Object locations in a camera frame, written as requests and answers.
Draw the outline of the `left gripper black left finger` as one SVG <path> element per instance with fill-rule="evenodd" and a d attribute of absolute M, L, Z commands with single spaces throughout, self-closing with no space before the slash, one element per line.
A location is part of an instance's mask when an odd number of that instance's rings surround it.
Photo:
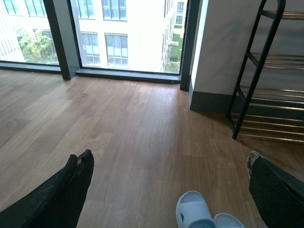
<path fill-rule="evenodd" d="M 64 168 L 0 213 L 2 228 L 75 228 L 94 170 L 87 149 L 70 155 Z"/>

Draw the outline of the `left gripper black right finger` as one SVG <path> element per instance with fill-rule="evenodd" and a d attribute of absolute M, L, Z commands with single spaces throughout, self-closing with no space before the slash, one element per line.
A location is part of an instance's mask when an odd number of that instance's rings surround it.
<path fill-rule="evenodd" d="M 304 226 L 304 183 L 258 152 L 247 158 L 249 191 L 269 228 Z"/>

